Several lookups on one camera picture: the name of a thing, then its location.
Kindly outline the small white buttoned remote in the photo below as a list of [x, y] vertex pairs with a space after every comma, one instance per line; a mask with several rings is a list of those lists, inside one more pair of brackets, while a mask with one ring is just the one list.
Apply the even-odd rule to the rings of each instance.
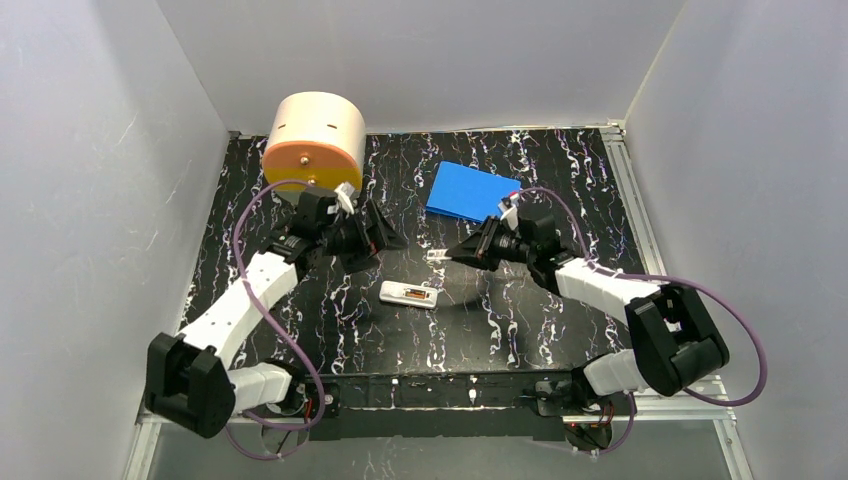
[[433, 310], [437, 306], [437, 289], [396, 281], [384, 281], [378, 294], [384, 303]]

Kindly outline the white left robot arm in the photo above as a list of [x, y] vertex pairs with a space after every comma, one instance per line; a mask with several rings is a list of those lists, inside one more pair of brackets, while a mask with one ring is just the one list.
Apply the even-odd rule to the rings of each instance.
[[384, 250], [403, 250], [406, 240], [371, 200], [355, 200], [353, 187], [308, 187], [293, 213], [245, 262], [233, 242], [239, 277], [203, 314], [178, 333], [158, 334], [149, 344], [143, 403], [147, 410], [203, 438], [221, 432], [230, 418], [266, 404], [295, 410], [312, 406], [308, 426], [321, 414], [325, 394], [314, 364], [297, 344], [303, 366], [278, 360], [233, 369], [249, 334], [291, 293], [323, 257], [348, 273], [378, 266]]

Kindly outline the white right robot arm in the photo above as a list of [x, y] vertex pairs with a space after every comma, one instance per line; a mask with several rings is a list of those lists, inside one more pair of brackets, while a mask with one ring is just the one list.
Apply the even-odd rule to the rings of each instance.
[[445, 254], [454, 262], [488, 271], [497, 270], [503, 261], [522, 263], [538, 286], [627, 326], [630, 348], [572, 370], [578, 400], [647, 388], [671, 396], [730, 360], [726, 343], [694, 288], [607, 273], [568, 247], [550, 216], [521, 218], [516, 227], [490, 216]]

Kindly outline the orange battery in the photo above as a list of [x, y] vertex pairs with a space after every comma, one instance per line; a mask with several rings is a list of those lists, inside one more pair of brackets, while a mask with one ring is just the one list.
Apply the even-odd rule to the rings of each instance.
[[418, 289], [408, 289], [404, 292], [404, 296], [407, 298], [414, 298], [424, 300], [427, 299], [429, 293], [427, 291], [418, 290]]

